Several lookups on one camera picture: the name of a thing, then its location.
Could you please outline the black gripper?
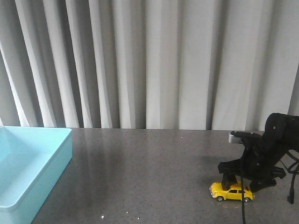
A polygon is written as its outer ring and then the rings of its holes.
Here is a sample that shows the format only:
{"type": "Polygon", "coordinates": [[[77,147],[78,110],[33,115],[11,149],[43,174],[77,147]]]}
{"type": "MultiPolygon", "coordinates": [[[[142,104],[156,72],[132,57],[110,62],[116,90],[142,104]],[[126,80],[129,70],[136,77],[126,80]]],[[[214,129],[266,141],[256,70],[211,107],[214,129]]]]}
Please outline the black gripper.
{"type": "Polygon", "coordinates": [[[257,133],[246,133],[241,144],[244,145],[244,151],[240,159],[218,165],[219,173],[223,174],[223,190],[229,190],[231,185],[237,183],[236,176],[251,180],[249,187],[253,193],[274,187],[275,178],[285,177],[285,171],[276,167],[285,152],[276,149],[275,143],[266,141],[257,133]]]}

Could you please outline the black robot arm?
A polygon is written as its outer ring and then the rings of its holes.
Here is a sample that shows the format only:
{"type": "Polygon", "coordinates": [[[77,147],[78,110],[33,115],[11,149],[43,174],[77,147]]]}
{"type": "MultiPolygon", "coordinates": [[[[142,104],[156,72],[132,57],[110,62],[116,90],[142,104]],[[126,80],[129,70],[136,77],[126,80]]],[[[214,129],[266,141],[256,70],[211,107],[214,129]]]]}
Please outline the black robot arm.
{"type": "Polygon", "coordinates": [[[299,149],[299,118],[272,113],[266,120],[263,135],[232,131],[228,141],[242,144],[245,149],[240,159],[218,165],[219,173],[223,175],[222,188],[229,189],[237,182],[237,176],[250,180],[252,192],[274,187],[275,179],[286,175],[276,164],[289,150],[299,149]]]}

